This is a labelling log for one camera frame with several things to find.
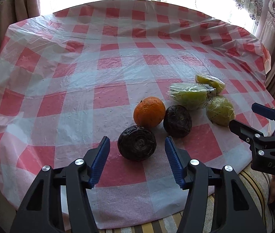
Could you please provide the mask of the yellow-green round fruit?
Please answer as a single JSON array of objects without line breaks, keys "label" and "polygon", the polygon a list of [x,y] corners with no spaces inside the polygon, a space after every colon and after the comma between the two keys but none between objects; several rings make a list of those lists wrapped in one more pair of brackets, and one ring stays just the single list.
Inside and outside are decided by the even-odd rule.
[{"label": "yellow-green round fruit", "polygon": [[223,96],[216,96],[207,103],[206,115],[210,122],[224,127],[235,118],[233,105]]}]

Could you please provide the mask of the dark purple fruit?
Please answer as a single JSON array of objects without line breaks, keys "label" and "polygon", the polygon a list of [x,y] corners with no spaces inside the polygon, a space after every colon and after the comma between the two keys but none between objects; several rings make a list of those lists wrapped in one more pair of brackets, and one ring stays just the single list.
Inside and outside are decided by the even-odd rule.
[{"label": "dark purple fruit", "polygon": [[192,129],[190,112],[182,105],[172,105],[166,109],[163,127],[169,136],[183,138]]},{"label": "dark purple fruit", "polygon": [[150,130],[133,125],[121,133],[117,147],[124,158],[140,162],[148,159],[155,152],[157,141]]}]

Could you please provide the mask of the orange tangerine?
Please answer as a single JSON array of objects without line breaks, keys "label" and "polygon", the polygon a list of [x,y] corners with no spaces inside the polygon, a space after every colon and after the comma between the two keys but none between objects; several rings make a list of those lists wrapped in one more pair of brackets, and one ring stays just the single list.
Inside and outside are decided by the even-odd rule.
[{"label": "orange tangerine", "polygon": [[165,116],[165,105],[157,97],[147,97],[138,103],[133,119],[138,126],[152,129],[157,127]]}]

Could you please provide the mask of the wrapped yellow fruit half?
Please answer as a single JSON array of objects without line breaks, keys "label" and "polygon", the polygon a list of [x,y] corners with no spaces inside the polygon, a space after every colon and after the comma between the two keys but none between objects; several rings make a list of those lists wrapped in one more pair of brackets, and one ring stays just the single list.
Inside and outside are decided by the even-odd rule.
[{"label": "wrapped yellow fruit half", "polygon": [[219,95],[225,90],[225,83],[219,78],[206,75],[206,74],[197,74],[195,75],[195,81],[200,84],[207,84],[213,87],[216,91],[216,94]]}]

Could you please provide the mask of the wrapped green fruit half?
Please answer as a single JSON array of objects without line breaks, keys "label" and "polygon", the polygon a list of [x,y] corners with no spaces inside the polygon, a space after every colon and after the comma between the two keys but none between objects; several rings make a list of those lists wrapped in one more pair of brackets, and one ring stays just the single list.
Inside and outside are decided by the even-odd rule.
[{"label": "wrapped green fruit half", "polygon": [[204,108],[216,93],[215,88],[198,83],[173,83],[167,92],[169,97],[188,110]]}]

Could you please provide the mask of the red white checkered tablecloth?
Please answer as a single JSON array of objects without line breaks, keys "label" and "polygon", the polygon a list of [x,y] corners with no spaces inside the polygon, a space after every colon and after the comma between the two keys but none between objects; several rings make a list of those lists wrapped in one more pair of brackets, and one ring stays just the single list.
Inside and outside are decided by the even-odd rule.
[{"label": "red white checkered tablecloth", "polygon": [[166,132],[143,162],[123,158],[117,140],[147,97],[172,105],[173,83],[209,74],[225,83],[237,120],[266,136],[275,123],[251,110],[267,91],[270,57],[245,29],[177,5],[138,0],[83,4],[9,26],[0,49],[0,191],[18,208],[44,165],[60,168],[97,146],[111,150],[88,192],[107,232],[176,232],[187,193],[172,176]]}]

